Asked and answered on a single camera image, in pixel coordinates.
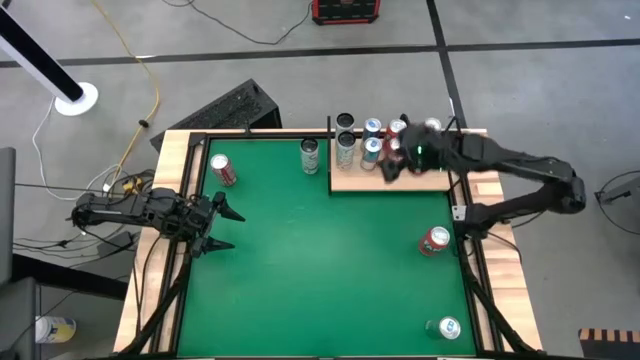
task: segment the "can lid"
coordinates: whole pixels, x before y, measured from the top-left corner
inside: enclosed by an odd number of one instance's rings
[[[406,128],[406,127],[407,127],[407,123],[402,121],[402,120],[400,120],[400,119],[391,120],[391,122],[389,123],[389,128],[394,133],[399,133],[400,130],[402,130],[402,129]]]
[[[389,147],[391,148],[391,150],[400,149],[400,140],[398,138],[391,139],[391,141],[389,141]]]
[[[211,158],[211,167],[220,170],[224,169],[229,164],[229,159],[224,154],[216,154]]]
[[[449,231],[447,231],[447,229],[443,228],[442,226],[436,226],[431,229],[431,240],[433,240],[434,243],[440,246],[447,245],[449,243],[450,237],[451,236],[449,235]]]
[[[368,138],[364,142],[364,147],[365,149],[367,149],[367,151],[370,152],[380,151],[380,149],[382,148],[382,142],[378,138]]]
[[[300,148],[304,152],[314,152],[318,149],[318,141],[312,138],[304,138],[300,143]]]
[[[346,147],[351,147],[356,143],[356,136],[349,131],[344,131],[338,135],[338,144]]]
[[[427,120],[424,121],[424,124],[434,130],[442,130],[442,123],[436,118],[427,118]]]
[[[338,115],[338,119],[336,121],[338,125],[342,127],[350,127],[355,122],[355,120],[353,119],[353,116],[351,116],[351,114],[348,114],[348,113],[342,113]]]
[[[51,331],[51,325],[49,324],[46,316],[36,316],[36,342],[42,342],[44,338],[49,335]]]
[[[371,118],[367,120],[367,122],[365,122],[364,127],[368,131],[379,131],[380,129],[382,129],[382,123],[376,118]]]
[[[445,316],[442,318],[438,328],[440,329],[442,336],[449,340],[456,339],[460,336],[460,323],[451,316]]]

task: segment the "wooden tray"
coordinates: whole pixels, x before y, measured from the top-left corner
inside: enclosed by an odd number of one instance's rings
[[[340,170],[336,161],[336,143],[331,140],[331,191],[447,191],[449,175],[447,171],[432,170],[422,175],[413,175],[408,170],[403,170],[400,177],[391,184],[387,184],[382,177],[379,167],[373,171],[367,171],[360,167],[362,150],[361,139],[356,140],[356,151],[353,155],[353,165],[349,170]]]

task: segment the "white stand base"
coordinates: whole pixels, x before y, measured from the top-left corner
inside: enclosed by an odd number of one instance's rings
[[[56,110],[64,116],[82,115],[89,111],[98,102],[98,89],[85,82],[78,83],[84,91],[82,97],[72,103],[56,98]]]

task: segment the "red soda can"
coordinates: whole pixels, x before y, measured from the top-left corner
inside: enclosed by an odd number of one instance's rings
[[[394,119],[389,122],[389,126],[387,126],[387,132],[384,136],[384,145],[382,146],[382,150],[385,154],[390,152],[389,146],[391,145],[391,140],[398,137],[400,131],[407,127],[407,123],[400,119]]]
[[[451,235],[449,231],[442,226],[436,226],[427,232],[427,234],[420,240],[420,252],[423,255],[431,256],[444,250],[449,246]]]
[[[216,154],[211,158],[211,170],[223,186],[231,186],[236,183],[238,177],[231,166],[231,161],[224,154]]]
[[[399,154],[397,150],[400,149],[400,139],[397,137],[388,141],[388,146],[386,148],[385,157],[390,159],[393,162],[400,162],[402,160],[402,154]]]

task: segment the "yellow cable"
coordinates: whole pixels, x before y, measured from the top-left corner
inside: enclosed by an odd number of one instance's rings
[[[142,62],[142,60],[137,58],[133,54],[133,52],[131,52],[131,49],[129,49],[129,45],[127,45],[127,42],[122,37],[122,34],[118,30],[118,27],[116,27],[116,25],[113,23],[113,21],[111,21],[111,18],[109,18],[109,15],[107,15],[107,12],[102,8],[100,3],[98,3],[96,0],[91,0],[91,3],[93,4],[93,6],[96,9],[98,9],[98,11],[100,11],[100,14],[102,14],[102,17],[104,17],[104,19],[109,23],[109,25],[111,25],[111,28],[113,29],[113,31],[115,31],[116,35],[118,35],[118,38],[120,38],[120,42],[122,43],[122,46],[126,50],[127,54],[129,54],[129,56],[131,56],[132,58],[136,59],[136,61],[139,62],[140,65],[142,65],[142,67],[144,67],[144,70],[149,75],[149,79],[151,80],[151,83],[153,84],[153,87],[156,89],[156,103],[153,105],[153,108],[151,109],[151,111],[149,112],[147,117],[144,118],[144,120],[146,122],[150,122],[151,119],[153,118],[153,116],[158,111],[158,106],[160,105],[160,90],[158,88],[158,80],[153,75],[151,70],[149,70],[147,65],[144,62]],[[113,184],[116,182],[116,179],[118,178],[118,176],[120,176],[120,172],[122,171],[122,165],[124,164],[125,160],[127,160],[127,157],[129,156],[129,154],[131,153],[131,149],[133,149],[133,144],[138,139],[138,136],[140,136],[140,133],[142,132],[143,128],[144,127],[142,125],[139,125],[138,126],[138,130],[136,130],[136,133],[131,138],[131,141],[129,142],[129,146],[127,146],[127,150],[122,155],[122,158],[120,159],[120,162],[118,163],[118,167],[116,168],[116,172],[114,173],[113,177],[111,178],[111,186],[113,186]]]

